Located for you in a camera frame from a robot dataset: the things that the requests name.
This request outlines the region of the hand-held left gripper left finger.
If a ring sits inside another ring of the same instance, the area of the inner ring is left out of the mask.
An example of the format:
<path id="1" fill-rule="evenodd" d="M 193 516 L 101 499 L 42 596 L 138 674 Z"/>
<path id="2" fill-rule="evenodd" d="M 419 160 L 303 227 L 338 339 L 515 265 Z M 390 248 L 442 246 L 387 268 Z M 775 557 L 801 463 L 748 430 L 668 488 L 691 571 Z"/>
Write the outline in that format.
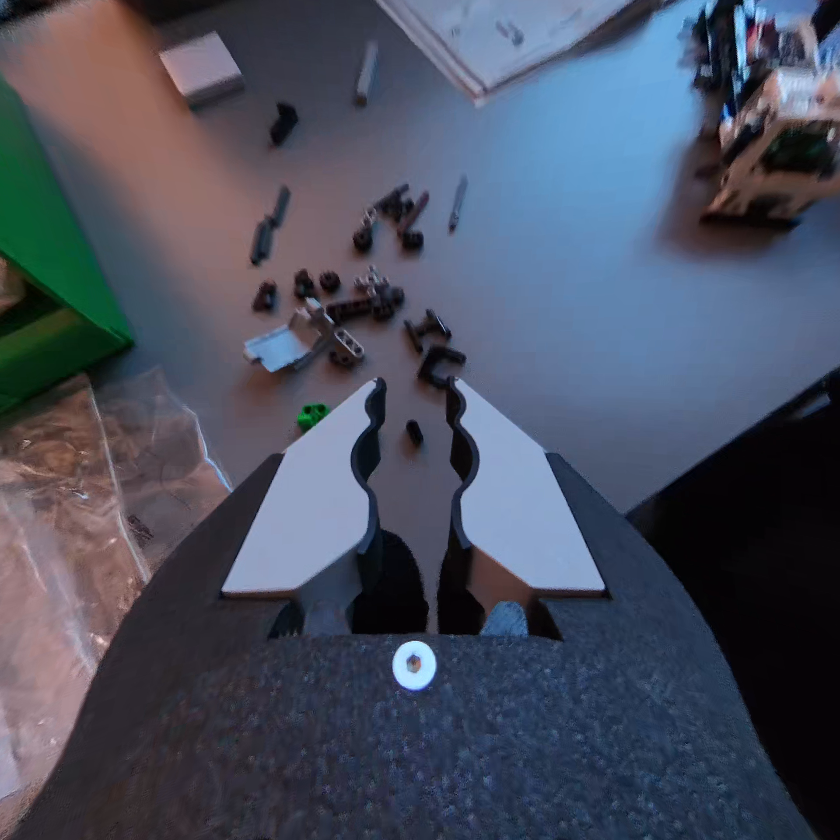
<path id="1" fill-rule="evenodd" d="M 352 634 L 357 600 L 384 573 L 370 477 L 381 460 L 386 383 L 362 384 L 281 454 L 222 585 L 227 601 L 287 602 L 309 636 Z"/>

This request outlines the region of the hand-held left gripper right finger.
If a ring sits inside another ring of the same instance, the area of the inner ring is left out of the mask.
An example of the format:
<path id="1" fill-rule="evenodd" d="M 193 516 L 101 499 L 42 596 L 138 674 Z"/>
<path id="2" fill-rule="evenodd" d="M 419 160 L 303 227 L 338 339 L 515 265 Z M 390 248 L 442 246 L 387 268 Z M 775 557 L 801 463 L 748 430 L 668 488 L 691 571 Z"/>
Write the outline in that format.
<path id="1" fill-rule="evenodd" d="M 606 584 L 552 455 L 459 377 L 446 384 L 449 464 L 458 478 L 446 549 L 446 633 L 479 634 L 502 603 L 549 628 L 548 601 L 600 600 Z"/>

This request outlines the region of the grey lego subassembly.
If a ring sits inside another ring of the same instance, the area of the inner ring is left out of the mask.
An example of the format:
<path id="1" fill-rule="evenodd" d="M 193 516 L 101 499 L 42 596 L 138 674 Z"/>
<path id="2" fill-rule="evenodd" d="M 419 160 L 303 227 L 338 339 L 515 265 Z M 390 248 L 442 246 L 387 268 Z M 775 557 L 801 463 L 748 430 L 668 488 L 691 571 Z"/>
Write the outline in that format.
<path id="1" fill-rule="evenodd" d="M 365 351 L 350 332 L 340 327 L 322 305 L 308 297 L 282 327 L 245 342 L 244 357 L 261 364 L 269 373 L 285 369 L 295 371 L 306 366 L 321 352 L 328 351 L 331 361 L 353 367 L 362 362 Z"/>

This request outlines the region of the pile of small black lego pieces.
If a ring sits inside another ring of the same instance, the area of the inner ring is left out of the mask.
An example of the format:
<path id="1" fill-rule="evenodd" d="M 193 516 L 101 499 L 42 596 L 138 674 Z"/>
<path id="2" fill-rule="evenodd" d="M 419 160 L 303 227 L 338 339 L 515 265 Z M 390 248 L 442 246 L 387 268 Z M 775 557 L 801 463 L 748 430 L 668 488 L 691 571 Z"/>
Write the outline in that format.
<path id="1" fill-rule="evenodd" d="M 423 249 L 424 233 L 417 229 L 416 224 L 429 202 L 430 194 L 429 191 L 423 191 L 415 200 L 409 196 L 409 188 L 407 183 L 400 184 L 365 208 L 360 225 L 352 236 L 352 248 L 357 255 L 365 256 L 371 251 L 375 226 L 381 219 L 393 223 L 400 246 L 408 255 L 414 255 Z M 374 265 L 368 265 L 364 272 L 353 279 L 353 288 L 354 297 L 321 303 L 321 291 L 329 297 L 340 291 L 341 278 L 337 272 L 323 271 L 318 280 L 314 280 L 307 269 L 299 269 L 292 279 L 292 293 L 301 303 L 300 308 L 306 298 L 315 298 L 332 320 L 348 332 L 348 323 L 356 319 L 390 321 L 405 302 L 404 289 L 392 284 Z M 442 363 L 466 363 L 466 355 L 449 345 L 452 339 L 451 330 L 431 308 L 425 310 L 422 321 L 413 322 L 407 319 L 403 325 L 409 343 L 422 358 L 417 378 L 434 388 L 444 389 L 447 377 L 437 373 L 438 366 Z M 351 369 L 355 366 L 339 367 Z"/>

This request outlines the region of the partly built lego truck model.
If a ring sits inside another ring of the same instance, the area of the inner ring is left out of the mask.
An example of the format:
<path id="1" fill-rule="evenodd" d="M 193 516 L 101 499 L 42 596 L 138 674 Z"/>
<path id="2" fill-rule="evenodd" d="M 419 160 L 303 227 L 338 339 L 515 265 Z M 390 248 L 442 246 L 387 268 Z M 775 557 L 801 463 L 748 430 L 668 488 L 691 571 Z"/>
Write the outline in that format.
<path id="1" fill-rule="evenodd" d="M 706 2 L 689 22 L 695 86 L 718 107 L 706 136 L 718 155 L 703 223 L 790 228 L 838 196 L 838 64 L 808 17 L 758 2 Z"/>

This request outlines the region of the grey lego beam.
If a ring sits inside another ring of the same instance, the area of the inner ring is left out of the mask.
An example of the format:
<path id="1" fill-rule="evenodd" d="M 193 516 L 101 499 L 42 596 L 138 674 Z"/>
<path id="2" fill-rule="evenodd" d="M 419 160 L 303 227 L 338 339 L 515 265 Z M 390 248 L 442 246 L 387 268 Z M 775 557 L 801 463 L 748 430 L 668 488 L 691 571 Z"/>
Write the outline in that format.
<path id="1" fill-rule="evenodd" d="M 365 108 L 368 104 L 378 67 L 378 59 L 378 42 L 369 40 L 364 47 L 362 61 L 353 89 L 353 103 L 358 108 Z"/>

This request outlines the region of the white lego panel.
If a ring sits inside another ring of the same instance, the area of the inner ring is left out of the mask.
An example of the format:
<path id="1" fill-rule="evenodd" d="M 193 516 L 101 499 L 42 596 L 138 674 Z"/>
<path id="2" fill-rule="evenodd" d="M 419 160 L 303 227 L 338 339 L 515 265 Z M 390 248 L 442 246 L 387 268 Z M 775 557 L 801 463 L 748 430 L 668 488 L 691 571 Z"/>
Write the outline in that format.
<path id="1" fill-rule="evenodd" d="M 191 110 L 241 91 L 244 77 L 216 31 L 159 52 L 171 82 Z"/>

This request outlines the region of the lego instruction booklet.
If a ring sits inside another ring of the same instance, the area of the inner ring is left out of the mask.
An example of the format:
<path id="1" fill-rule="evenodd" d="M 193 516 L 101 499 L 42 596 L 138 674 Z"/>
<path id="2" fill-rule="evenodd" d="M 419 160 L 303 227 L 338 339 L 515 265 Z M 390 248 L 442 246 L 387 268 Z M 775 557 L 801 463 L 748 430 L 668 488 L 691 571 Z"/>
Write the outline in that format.
<path id="1" fill-rule="evenodd" d="M 668 2 L 378 1 L 423 55 L 476 105 Z"/>

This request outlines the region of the clear plastic bag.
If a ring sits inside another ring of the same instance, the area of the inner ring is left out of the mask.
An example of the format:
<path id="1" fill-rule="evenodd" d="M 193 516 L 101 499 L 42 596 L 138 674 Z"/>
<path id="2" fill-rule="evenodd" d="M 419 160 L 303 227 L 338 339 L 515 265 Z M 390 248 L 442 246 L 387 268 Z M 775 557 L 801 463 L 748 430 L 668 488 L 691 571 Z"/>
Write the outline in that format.
<path id="1" fill-rule="evenodd" d="M 133 602 L 230 490 L 159 368 L 98 390 L 83 374 L 2 420 L 2 837 Z"/>

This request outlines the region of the green plastic bin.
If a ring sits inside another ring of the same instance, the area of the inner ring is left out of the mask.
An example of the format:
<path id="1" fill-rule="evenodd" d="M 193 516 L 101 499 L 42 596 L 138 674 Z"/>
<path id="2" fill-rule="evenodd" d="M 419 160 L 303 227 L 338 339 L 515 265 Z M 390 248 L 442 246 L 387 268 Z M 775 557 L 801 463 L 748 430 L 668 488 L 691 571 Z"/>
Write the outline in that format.
<path id="1" fill-rule="evenodd" d="M 133 347 L 130 326 L 16 90 L 1 80 L 2 262 L 24 282 L 2 314 L 1 411 Z"/>

